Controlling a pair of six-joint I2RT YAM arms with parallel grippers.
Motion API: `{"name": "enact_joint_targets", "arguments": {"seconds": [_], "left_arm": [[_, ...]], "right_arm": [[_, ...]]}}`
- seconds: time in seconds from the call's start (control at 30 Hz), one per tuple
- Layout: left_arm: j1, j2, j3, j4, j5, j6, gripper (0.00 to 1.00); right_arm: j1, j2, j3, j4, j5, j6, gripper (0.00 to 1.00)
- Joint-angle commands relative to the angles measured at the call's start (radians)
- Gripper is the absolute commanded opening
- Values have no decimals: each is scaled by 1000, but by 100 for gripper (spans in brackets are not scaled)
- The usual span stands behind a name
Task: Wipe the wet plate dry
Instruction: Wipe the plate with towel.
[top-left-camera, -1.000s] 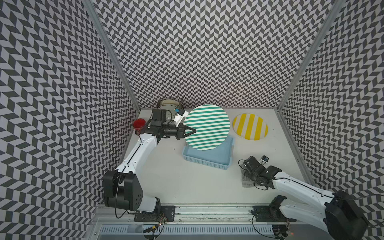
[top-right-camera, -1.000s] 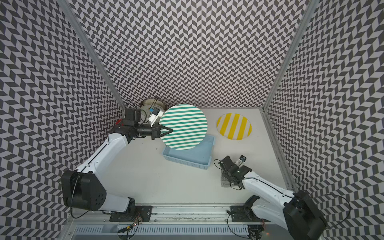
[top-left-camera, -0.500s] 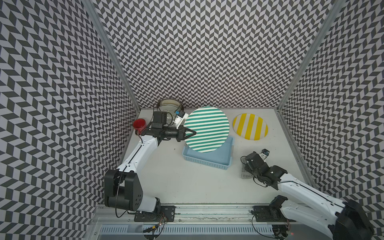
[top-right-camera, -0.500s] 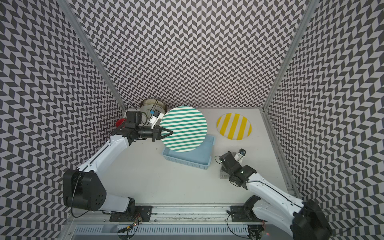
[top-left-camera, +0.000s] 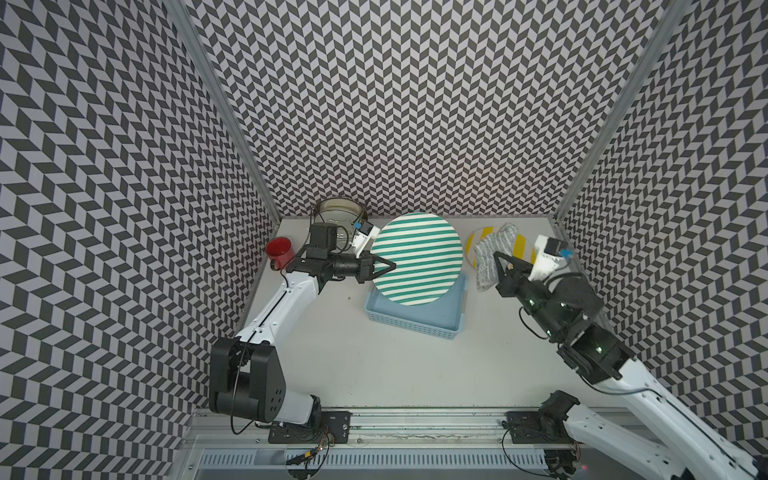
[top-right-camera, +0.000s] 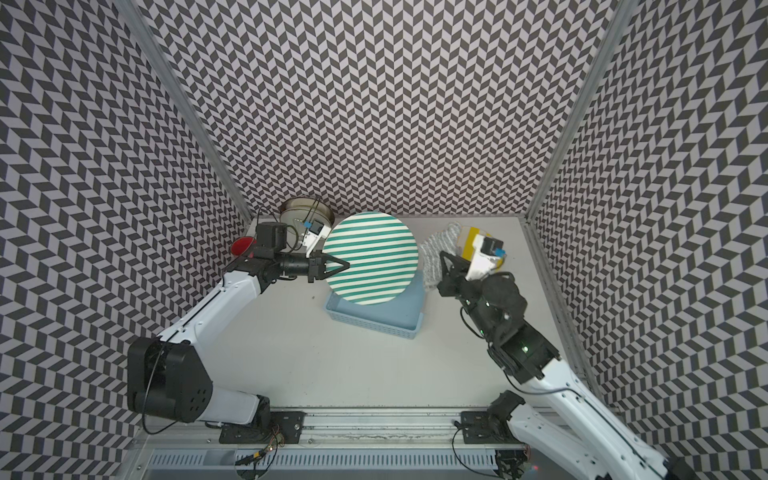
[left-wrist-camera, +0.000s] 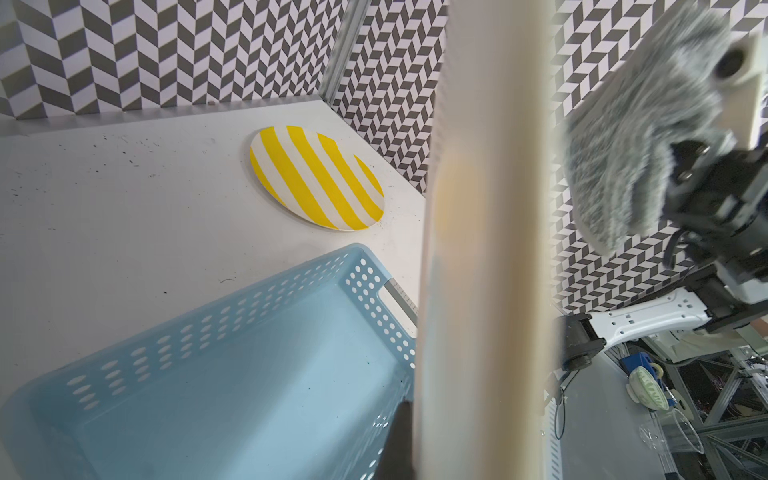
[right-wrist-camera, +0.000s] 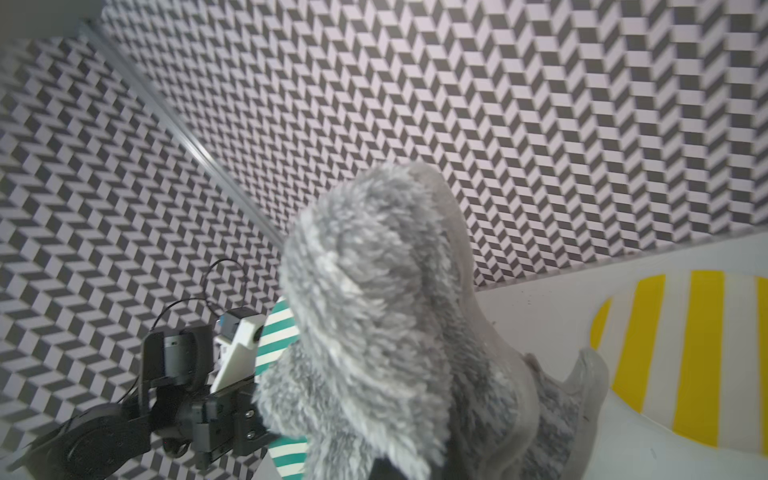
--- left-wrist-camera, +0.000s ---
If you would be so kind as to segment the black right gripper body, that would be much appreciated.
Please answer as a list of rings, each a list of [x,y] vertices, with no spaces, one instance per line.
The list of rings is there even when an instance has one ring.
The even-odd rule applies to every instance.
[[[662,218],[678,227],[663,264],[677,248],[698,266],[719,263],[734,276],[767,274],[767,144],[717,154],[699,141],[672,146],[674,169]]]

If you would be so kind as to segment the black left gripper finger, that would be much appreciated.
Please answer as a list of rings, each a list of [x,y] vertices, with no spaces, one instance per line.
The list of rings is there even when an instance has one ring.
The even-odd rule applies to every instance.
[[[374,478],[377,480],[414,480],[412,464],[413,403],[401,402],[392,418]]]

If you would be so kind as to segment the grey striped fluffy cloth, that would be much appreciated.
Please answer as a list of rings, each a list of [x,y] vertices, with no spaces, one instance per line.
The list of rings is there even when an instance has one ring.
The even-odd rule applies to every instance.
[[[710,77],[730,45],[726,19],[678,1],[610,78],[566,118],[562,165],[582,237],[602,256],[655,231],[674,169],[673,145],[697,140],[729,152],[714,122],[721,96]]]

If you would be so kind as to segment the green striped round plate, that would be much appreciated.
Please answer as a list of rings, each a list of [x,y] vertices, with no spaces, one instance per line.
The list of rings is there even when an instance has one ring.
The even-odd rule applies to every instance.
[[[421,479],[537,479],[550,300],[549,1],[453,1],[436,91],[417,333]]]

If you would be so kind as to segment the yellow striped round plate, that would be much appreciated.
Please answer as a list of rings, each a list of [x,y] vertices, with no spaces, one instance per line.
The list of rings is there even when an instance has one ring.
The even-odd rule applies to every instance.
[[[299,126],[260,130],[250,162],[266,192],[292,214],[336,231],[365,230],[385,212],[381,184],[349,148]]]

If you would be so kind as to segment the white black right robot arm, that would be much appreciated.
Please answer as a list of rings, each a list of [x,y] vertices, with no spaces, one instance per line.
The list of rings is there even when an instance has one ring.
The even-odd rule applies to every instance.
[[[673,268],[682,246],[698,269],[655,299],[561,317],[566,372],[588,367],[597,354],[626,341],[668,331],[735,330],[767,313],[767,139],[723,155],[684,141],[673,154],[662,217],[678,230],[663,264]]]

